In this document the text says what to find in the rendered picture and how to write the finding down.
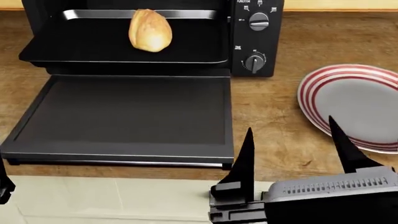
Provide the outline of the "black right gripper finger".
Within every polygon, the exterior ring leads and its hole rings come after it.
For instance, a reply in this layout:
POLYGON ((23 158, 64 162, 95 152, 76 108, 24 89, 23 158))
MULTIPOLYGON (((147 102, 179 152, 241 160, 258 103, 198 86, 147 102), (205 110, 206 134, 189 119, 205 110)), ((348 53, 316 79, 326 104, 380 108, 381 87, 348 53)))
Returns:
POLYGON ((345 174, 356 173, 357 169, 380 167, 382 164, 368 158, 351 142, 332 116, 328 117, 331 136, 345 174))
POLYGON ((216 203, 254 201, 254 140, 249 128, 230 172, 214 186, 216 203))

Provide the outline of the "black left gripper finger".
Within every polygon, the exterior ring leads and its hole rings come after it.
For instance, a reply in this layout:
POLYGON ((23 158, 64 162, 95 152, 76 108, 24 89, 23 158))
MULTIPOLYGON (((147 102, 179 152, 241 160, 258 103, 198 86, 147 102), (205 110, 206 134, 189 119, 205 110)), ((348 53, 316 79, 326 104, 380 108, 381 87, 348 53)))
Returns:
POLYGON ((15 184, 7 176, 2 157, 0 156, 0 205, 5 205, 15 191, 15 184))

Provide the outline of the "red striped white plate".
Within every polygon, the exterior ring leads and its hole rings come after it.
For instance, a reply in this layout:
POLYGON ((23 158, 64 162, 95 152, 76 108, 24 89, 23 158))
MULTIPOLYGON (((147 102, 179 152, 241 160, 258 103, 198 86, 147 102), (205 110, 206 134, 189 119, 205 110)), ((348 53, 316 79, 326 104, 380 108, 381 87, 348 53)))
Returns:
POLYGON ((357 147, 398 154, 398 73, 360 64, 319 68, 304 76, 297 89, 302 113, 325 134, 328 118, 357 147))

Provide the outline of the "black baking tray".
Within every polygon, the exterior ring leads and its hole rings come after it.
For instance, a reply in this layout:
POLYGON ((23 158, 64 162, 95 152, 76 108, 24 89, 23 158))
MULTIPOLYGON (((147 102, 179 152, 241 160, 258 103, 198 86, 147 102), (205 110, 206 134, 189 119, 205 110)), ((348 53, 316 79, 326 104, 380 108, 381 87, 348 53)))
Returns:
POLYGON ((72 19, 50 22, 19 54, 37 67, 73 64, 134 63, 219 64, 228 61, 226 22, 209 19, 172 19, 172 42, 157 53, 134 48, 128 19, 72 19))

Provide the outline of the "golden bread roll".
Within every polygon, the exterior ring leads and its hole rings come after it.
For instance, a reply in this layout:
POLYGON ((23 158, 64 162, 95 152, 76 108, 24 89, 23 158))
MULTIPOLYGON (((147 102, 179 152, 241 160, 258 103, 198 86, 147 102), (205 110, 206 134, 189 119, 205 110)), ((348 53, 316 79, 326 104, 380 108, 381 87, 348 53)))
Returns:
POLYGON ((132 46, 146 52, 160 52, 172 42, 172 29, 166 18, 150 9, 132 15, 128 37, 132 46))

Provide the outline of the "black timer knob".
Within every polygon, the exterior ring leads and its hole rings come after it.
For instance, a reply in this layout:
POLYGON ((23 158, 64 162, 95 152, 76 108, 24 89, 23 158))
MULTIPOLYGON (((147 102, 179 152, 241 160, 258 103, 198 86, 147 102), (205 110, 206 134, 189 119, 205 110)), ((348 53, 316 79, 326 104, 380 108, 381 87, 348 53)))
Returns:
POLYGON ((255 53, 246 59, 244 65, 252 74, 256 74, 265 65, 265 63, 265 56, 263 54, 255 53))

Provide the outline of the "cream cabinet front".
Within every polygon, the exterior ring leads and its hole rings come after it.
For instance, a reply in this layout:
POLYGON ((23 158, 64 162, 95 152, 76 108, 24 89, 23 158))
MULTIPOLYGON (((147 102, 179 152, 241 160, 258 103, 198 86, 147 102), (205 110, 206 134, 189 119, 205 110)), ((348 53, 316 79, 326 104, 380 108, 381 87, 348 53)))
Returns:
POLYGON ((0 224, 211 224, 213 180, 18 176, 0 224))

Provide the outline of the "black glass oven door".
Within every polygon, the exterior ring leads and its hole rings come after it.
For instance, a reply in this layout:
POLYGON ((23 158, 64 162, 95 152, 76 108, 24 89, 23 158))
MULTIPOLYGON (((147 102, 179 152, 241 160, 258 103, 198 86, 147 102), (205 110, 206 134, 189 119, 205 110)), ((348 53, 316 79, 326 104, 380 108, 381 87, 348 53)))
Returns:
POLYGON ((230 79, 52 78, 0 151, 20 162, 231 164, 230 79))

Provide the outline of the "black toaster oven body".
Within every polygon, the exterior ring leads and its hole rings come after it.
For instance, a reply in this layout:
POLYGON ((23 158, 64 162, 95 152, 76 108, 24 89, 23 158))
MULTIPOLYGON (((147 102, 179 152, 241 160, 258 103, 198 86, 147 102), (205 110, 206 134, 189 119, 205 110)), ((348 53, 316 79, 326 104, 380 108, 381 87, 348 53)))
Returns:
POLYGON ((50 22, 67 21, 61 13, 71 9, 94 10, 211 10, 216 18, 226 22, 228 31, 228 61, 219 64, 134 63, 118 65, 82 65, 45 68, 52 75, 163 75, 176 70, 227 68, 239 77, 271 77, 274 74, 277 46, 282 22, 284 0, 22 0, 34 36, 50 22), (268 28, 253 31, 249 18, 256 12, 269 17, 268 28), (244 63, 252 54, 263 54, 265 65, 252 74, 244 63))

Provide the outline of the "black function knob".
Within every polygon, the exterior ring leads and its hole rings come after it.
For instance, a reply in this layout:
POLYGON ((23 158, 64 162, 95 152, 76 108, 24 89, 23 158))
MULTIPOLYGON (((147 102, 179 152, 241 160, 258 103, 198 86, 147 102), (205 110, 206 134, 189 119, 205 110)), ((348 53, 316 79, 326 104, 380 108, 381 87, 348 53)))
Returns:
POLYGON ((253 31, 262 31, 269 26, 269 17, 263 12, 256 12, 249 18, 249 27, 253 31))

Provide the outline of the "silver oven rack bar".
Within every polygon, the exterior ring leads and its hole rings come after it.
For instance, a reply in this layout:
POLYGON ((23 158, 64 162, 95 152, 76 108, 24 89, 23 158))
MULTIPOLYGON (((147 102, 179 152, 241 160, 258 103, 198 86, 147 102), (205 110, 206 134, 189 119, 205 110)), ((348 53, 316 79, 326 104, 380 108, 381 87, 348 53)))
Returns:
MULTIPOLYGON (((217 11, 211 10, 156 10, 158 14, 166 19, 214 19, 217 11)), ((135 10, 118 9, 71 9, 63 11, 61 15, 65 20, 72 19, 130 19, 135 10)))

